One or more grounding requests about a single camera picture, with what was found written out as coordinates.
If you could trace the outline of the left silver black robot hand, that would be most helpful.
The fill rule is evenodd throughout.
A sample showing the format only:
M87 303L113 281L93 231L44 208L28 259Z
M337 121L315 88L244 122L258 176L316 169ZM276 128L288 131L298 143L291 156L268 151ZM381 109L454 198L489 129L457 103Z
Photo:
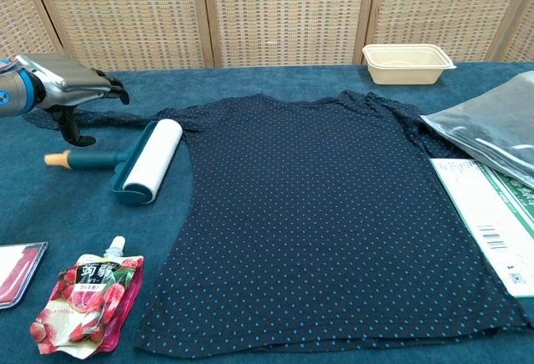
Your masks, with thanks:
M17 56L18 62L31 79L40 81L43 96L37 107L49 113L65 141L77 147L95 143L92 136L79 132L74 110L80 104L95 99L119 99L130 102L128 92L120 80L106 73L87 68L78 60L58 53L36 53Z

